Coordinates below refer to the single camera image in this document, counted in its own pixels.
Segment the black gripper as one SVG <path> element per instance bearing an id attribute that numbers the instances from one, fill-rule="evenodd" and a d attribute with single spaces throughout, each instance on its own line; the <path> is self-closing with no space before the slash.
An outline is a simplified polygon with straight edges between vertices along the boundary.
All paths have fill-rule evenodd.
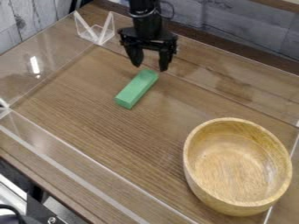
<path id="1" fill-rule="evenodd" d="M 117 30 L 120 44 L 135 67 L 144 60 L 144 50 L 159 52 L 159 67 L 164 72 L 176 54 L 178 35 L 164 28 L 164 19 L 157 11 L 129 11 L 133 25 Z"/>

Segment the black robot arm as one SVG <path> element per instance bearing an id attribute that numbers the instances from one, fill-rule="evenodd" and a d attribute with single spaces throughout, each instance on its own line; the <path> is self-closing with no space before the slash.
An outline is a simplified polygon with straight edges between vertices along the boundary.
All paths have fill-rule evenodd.
<path id="1" fill-rule="evenodd" d="M 140 67 L 144 50 L 159 52 L 160 71 L 168 70 L 178 51 L 178 35 L 164 28 L 161 0 L 128 0 L 128 14 L 133 26 L 117 30 L 120 45 L 131 63 Z"/>

